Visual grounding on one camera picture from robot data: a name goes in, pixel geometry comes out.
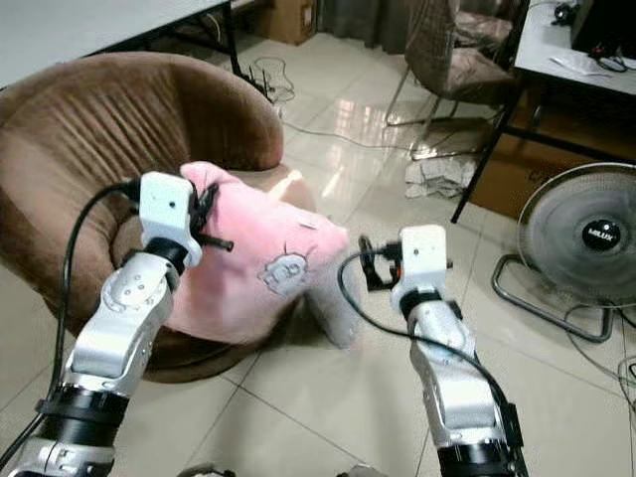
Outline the pink pillow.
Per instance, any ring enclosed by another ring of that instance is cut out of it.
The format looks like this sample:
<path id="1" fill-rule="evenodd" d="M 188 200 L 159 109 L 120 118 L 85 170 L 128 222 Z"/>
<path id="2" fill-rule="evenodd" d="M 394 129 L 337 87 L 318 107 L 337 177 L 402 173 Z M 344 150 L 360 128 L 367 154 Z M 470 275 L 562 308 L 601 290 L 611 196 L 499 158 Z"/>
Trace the pink pillow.
<path id="1" fill-rule="evenodd" d="M 174 291 L 165 327 L 222 344 L 263 340 L 283 309 L 305 299 L 332 345 L 347 349 L 362 318 L 338 290 L 338 263 L 350 253 L 347 229 L 315 209 L 300 171 L 227 171 L 210 162 L 182 165 L 197 191 L 218 188 L 204 235 L 235 248 L 206 248 Z"/>

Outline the long white table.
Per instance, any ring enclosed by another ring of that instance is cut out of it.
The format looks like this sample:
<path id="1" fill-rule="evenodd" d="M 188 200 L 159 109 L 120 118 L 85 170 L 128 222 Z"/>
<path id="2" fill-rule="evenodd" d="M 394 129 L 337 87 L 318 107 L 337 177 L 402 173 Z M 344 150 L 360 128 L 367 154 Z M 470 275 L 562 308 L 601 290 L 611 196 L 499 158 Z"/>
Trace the long white table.
<path id="1" fill-rule="evenodd" d="M 244 78 L 233 33 L 233 0 L 0 0 L 0 86 L 60 63 L 163 36 L 209 12 L 226 20 L 226 40 L 211 49 L 231 59 Z"/>

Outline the white desk with black legs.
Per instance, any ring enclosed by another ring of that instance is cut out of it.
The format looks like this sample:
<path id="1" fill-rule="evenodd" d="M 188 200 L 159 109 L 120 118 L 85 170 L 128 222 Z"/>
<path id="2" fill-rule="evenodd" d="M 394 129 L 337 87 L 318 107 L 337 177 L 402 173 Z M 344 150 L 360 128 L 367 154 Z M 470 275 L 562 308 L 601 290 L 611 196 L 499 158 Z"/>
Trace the white desk with black legs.
<path id="1" fill-rule="evenodd" d="M 512 141 L 514 153 L 518 153 L 523 146 L 535 145 L 541 149 L 550 147 L 551 150 L 562 151 L 562 153 L 585 156 L 590 162 L 636 165 L 636 158 L 628 158 L 600 147 L 592 147 L 540 132 L 535 119 L 529 119 L 522 127 L 512 123 L 515 110 L 526 95 L 528 80 L 585 87 L 585 89 L 621 95 L 622 98 L 627 96 L 636 98 L 636 60 L 621 58 L 617 54 L 610 55 L 607 52 L 573 50 L 569 45 L 569 27 L 571 26 L 555 26 L 550 13 L 540 12 L 536 6 L 527 5 L 522 9 L 519 14 L 519 26 L 514 28 L 515 36 L 517 36 L 515 41 L 517 51 L 513 55 L 512 62 L 513 70 L 518 77 L 515 80 L 514 89 L 505 100 L 504 113 L 497 117 L 494 132 L 480 149 L 480 159 L 477 160 L 471 185 L 460 196 L 454 213 L 451 214 L 451 223 L 457 224 L 462 218 L 463 211 L 471 203 L 487 165 L 497 153 L 500 153 L 499 144 L 505 137 L 509 137 Z M 574 76 L 569 70 L 551 61 L 554 56 L 563 55 L 588 55 L 604 65 L 610 71 L 610 77 Z"/>

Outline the crumpled grey cloth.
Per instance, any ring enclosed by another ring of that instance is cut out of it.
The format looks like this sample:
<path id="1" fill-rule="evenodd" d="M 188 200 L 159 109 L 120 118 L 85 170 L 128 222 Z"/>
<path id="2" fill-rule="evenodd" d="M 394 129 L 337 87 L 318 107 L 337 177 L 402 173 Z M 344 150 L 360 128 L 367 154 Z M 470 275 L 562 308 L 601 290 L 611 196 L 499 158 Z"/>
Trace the crumpled grey cloth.
<path id="1" fill-rule="evenodd" d="M 404 195 L 409 199 L 431 194 L 454 197 L 471 185 L 476 162 L 463 156 L 412 160 L 405 168 Z"/>

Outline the dark grey curtain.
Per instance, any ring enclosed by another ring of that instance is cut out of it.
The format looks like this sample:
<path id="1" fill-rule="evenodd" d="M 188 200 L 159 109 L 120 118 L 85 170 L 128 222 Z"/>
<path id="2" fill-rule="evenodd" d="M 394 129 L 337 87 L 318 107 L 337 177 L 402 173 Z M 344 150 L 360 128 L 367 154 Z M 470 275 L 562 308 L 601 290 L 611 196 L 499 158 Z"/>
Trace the dark grey curtain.
<path id="1" fill-rule="evenodd" d="M 362 41 L 367 49 L 388 55 L 407 47 L 410 3 L 413 0 L 317 0 L 317 31 L 336 38 Z"/>

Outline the grey metal floor fan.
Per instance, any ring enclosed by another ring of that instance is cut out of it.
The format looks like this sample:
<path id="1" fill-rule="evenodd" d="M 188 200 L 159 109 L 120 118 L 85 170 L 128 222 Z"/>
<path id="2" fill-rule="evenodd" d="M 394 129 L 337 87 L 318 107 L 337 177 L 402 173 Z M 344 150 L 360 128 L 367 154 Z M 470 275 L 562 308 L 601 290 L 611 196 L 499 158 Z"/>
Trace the grey metal floor fan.
<path id="1" fill-rule="evenodd" d="M 536 190 L 518 223 L 519 250 L 497 260 L 492 290 L 568 335 L 604 344 L 616 315 L 636 306 L 636 164 L 596 162 L 559 173 Z M 501 277 L 510 262 L 536 272 L 580 308 L 600 310 L 599 332 L 506 290 Z"/>

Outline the small cardboard box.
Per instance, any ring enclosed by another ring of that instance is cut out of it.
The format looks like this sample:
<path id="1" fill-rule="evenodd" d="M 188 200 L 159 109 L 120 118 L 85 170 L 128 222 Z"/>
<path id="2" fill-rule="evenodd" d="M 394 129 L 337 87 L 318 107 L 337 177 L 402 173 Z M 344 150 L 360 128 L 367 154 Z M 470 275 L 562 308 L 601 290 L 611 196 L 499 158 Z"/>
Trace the small cardboard box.
<path id="1" fill-rule="evenodd" d="M 259 32 L 280 44 L 304 45 L 315 35 L 318 0 L 271 0 L 259 23 Z"/>

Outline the brown round sofa chair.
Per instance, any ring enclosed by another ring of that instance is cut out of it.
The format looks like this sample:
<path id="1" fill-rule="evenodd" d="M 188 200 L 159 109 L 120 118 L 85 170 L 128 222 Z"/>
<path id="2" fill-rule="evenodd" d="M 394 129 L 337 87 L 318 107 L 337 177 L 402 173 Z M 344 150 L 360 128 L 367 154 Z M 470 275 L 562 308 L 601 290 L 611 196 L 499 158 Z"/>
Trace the brown round sofa chair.
<path id="1" fill-rule="evenodd" d="M 61 271 L 83 206 L 147 172 L 210 162 L 308 211 L 305 179 L 283 163 L 271 101 L 208 61 L 113 52 L 60 64 L 0 95 L 1 259 L 61 308 Z"/>

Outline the large brown cardboard box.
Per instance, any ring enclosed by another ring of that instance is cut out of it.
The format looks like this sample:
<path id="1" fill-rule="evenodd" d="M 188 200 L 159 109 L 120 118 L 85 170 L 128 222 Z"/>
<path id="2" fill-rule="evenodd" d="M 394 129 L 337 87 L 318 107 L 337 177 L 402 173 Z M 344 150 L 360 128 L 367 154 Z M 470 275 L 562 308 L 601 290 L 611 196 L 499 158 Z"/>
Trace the large brown cardboard box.
<path id="1" fill-rule="evenodd" d="M 547 179 L 598 162 L 636 164 L 636 96 L 609 92 L 544 92 L 519 104 L 512 124 L 528 127 L 541 111 L 535 131 L 551 139 L 590 147 L 600 155 L 571 153 L 514 135 L 500 137 L 478 179 L 469 204 L 517 218 Z"/>

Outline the white paper sheet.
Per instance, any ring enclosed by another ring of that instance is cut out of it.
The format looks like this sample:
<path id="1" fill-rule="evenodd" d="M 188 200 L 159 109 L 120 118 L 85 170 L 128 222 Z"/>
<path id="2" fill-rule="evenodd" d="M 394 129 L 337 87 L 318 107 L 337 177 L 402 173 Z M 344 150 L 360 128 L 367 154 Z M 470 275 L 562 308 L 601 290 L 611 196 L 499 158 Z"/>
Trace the white paper sheet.
<path id="1" fill-rule="evenodd" d="M 588 55 L 563 55 L 551 58 L 559 67 L 569 70 L 574 76 L 609 78 L 610 71 Z"/>

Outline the brown checked chair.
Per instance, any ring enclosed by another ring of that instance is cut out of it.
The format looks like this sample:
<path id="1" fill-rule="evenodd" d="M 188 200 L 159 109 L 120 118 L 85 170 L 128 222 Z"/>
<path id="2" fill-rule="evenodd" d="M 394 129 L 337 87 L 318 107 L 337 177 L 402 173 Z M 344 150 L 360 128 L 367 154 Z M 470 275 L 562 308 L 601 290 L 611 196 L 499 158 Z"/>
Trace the brown checked chair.
<path id="1" fill-rule="evenodd" d="M 464 12 L 462 0 L 404 0 L 409 17 L 404 60 L 419 85 L 435 95 L 432 111 L 417 119 L 423 130 L 410 145 L 413 160 L 442 158 L 428 153 L 425 137 L 433 122 L 453 121 L 436 115 L 443 100 L 489 105 L 504 112 L 515 85 L 512 73 L 491 58 L 501 54 L 513 33 L 512 20 Z"/>

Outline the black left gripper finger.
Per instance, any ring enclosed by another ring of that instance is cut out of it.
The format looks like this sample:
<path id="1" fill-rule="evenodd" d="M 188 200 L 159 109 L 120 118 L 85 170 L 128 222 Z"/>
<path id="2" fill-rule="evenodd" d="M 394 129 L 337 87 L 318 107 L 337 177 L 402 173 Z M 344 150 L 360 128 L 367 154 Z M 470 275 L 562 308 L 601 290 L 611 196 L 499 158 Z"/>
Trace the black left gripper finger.
<path id="1" fill-rule="evenodd" d="M 214 212 L 215 200 L 219 193 L 218 183 L 211 183 L 191 196 L 191 235 L 200 236 L 208 226 L 210 214 Z"/>

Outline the black desk monitor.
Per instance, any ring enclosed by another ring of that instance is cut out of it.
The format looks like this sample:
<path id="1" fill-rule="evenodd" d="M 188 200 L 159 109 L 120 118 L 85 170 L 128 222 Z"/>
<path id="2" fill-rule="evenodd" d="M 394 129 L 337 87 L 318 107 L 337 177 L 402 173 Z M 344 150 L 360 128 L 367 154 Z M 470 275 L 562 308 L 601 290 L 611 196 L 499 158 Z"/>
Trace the black desk monitor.
<path id="1" fill-rule="evenodd" d="M 569 45 L 636 60 L 636 0 L 578 0 Z"/>

